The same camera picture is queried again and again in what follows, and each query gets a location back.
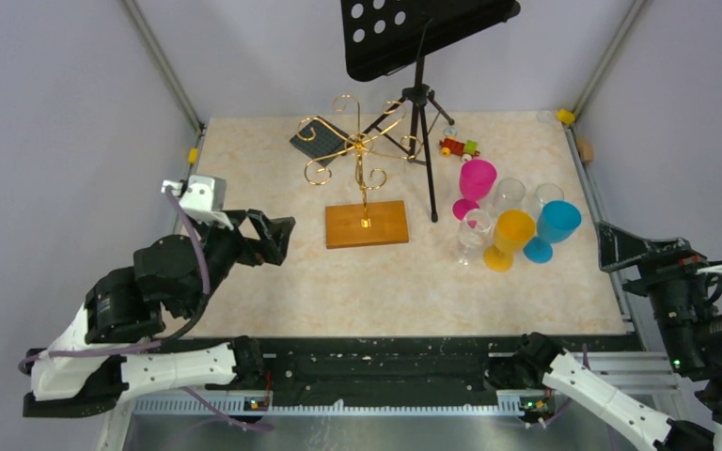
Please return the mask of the yellow plastic wine glass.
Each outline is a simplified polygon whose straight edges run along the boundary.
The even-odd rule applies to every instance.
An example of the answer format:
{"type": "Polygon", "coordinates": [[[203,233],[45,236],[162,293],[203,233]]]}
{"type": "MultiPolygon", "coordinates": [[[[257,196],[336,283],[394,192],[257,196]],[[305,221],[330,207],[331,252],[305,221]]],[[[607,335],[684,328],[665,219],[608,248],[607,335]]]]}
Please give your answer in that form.
{"type": "Polygon", "coordinates": [[[484,264],[492,271],[508,271],[514,254],[522,251],[535,233],[535,221],[526,212],[504,211],[494,225],[493,244],[483,252],[484,264]]]}

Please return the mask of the clear front wine glass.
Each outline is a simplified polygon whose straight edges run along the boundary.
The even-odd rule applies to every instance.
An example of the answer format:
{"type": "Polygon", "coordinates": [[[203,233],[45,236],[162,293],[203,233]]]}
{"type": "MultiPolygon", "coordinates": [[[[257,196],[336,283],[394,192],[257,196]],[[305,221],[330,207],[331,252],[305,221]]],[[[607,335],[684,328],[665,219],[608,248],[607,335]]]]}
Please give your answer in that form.
{"type": "Polygon", "coordinates": [[[501,179],[494,189],[491,202],[493,217],[498,217],[507,210],[519,210],[526,195],[526,187],[515,178],[501,179]]]}

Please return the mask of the clear back wine glass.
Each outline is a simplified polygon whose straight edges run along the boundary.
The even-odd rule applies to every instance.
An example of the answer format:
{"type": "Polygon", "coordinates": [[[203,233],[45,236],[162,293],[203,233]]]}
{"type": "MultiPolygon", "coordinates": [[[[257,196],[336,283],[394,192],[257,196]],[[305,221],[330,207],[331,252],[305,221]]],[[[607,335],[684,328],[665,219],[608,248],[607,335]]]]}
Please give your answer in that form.
{"type": "Polygon", "coordinates": [[[458,263],[468,266],[473,252],[481,249],[494,227],[494,219],[482,209],[472,209],[462,218],[458,232],[458,263]]]}

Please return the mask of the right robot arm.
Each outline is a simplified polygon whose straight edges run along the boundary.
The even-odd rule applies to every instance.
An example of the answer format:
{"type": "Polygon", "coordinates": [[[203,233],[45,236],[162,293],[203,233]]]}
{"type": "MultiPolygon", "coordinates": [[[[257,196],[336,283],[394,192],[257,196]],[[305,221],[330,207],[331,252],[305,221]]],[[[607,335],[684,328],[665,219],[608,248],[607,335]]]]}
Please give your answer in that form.
{"type": "Polygon", "coordinates": [[[597,415],[640,450],[722,450],[722,260],[711,261],[683,238],[648,240],[607,222],[596,225],[600,267],[615,272],[636,267],[627,293],[647,298],[671,369],[704,381],[698,401],[711,428],[670,417],[626,395],[577,361],[557,341],[527,334],[491,382],[559,391],[597,415]]]}

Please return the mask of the pink plastic wine glass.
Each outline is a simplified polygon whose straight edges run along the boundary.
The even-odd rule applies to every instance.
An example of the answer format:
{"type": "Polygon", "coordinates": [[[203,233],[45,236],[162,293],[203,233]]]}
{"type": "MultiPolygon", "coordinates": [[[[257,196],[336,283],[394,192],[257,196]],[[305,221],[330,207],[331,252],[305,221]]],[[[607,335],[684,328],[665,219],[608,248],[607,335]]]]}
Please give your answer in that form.
{"type": "Polygon", "coordinates": [[[479,201],[492,190],[497,179],[495,166],[484,159],[472,159],[461,167],[459,190],[461,198],[454,202],[452,213],[462,220],[470,210],[479,208],[479,201]]]}

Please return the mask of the clear wine glass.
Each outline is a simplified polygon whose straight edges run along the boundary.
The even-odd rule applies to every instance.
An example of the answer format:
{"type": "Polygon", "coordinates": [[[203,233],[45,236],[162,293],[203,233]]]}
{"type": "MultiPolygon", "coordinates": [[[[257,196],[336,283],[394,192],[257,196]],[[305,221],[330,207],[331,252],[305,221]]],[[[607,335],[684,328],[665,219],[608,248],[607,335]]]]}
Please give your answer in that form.
{"type": "Polygon", "coordinates": [[[494,219],[482,209],[472,209],[462,218],[458,232],[458,263],[468,266],[473,252],[481,249],[494,227],[494,219]]]}
{"type": "Polygon", "coordinates": [[[494,189],[491,202],[493,217],[498,217],[507,210],[519,210],[526,195],[526,187],[515,178],[501,179],[494,189]]]}
{"type": "Polygon", "coordinates": [[[526,212],[537,220],[548,203],[564,199],[565,194],[559,186],[554,183],[543,183],[526,199],[526,212]]]}

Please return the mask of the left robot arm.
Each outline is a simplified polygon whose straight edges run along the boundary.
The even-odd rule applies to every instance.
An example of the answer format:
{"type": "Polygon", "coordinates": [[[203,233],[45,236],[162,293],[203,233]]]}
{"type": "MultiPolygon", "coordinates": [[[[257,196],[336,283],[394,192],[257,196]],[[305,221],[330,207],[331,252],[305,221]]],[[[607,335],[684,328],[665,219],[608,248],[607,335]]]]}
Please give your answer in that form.
{"type": "Polygon", "coordinates": [[[233,267],[284,262],[295,220],[226,210],[216,224],[186,224],[186,234],[161,237],[102,277],[59,337],[26,353],[25,417],[84,418],[156,392],[266,379],[256,339],[201,345],[188,334],[233,267]]]}

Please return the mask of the blue plastic wine glass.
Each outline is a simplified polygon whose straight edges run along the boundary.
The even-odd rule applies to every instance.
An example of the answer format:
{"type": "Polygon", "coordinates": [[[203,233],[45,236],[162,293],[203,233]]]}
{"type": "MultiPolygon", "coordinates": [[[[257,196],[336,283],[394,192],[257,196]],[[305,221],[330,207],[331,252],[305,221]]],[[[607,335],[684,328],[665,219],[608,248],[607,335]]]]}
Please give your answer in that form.
{"type": "Polygon", "coordinates": [[[564,200],[547,203],[538,218],[536,235],[523,249],[524,256],[537,264],[548,263],[554,256],[554,245],[570,238],[582,224],[582,213],[564,200]]]}

